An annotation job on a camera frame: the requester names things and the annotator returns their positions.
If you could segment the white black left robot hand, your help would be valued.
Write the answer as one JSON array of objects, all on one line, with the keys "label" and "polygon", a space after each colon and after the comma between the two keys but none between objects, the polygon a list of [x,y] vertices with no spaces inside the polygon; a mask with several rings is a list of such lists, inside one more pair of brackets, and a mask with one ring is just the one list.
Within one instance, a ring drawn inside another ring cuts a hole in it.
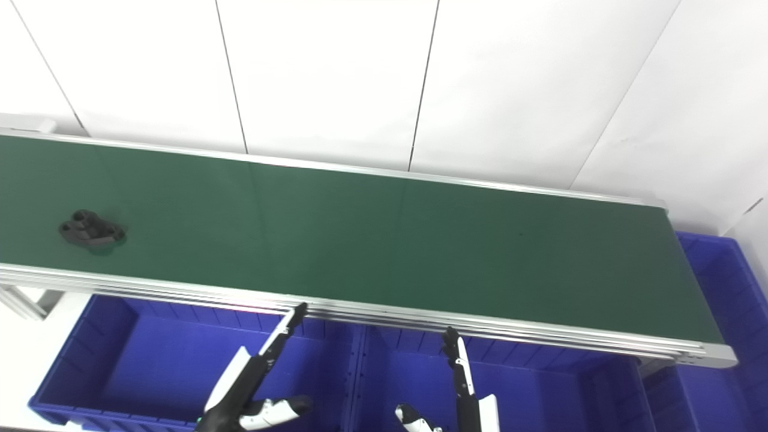
[{"label": "white black left robot hand", "polygon": [[307,415],[314,408],[311,397],[255,400],[257,390],[277,363],[288,339],[302,323],[308,305],[291,309],[271,332],[256,355],[246,347],[236,351],[209,394],[195,431],[255,431],[276,427]]}]

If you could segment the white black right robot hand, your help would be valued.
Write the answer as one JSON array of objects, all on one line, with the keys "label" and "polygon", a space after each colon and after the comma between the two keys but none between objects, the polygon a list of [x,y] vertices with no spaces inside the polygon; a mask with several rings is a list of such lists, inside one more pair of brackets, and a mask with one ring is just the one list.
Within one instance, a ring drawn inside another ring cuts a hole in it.
[{"label": "white black right robot hand", "polygon": [[[452,371],[456,393],[459,431],[501,430],[497,398],[494,394],[479,398],[475,392],[471,364],[463,338],[452,326],[442,333],[442,349]],[[395,416],[406,431],[442,431],[410,404],[398,404]]]}]

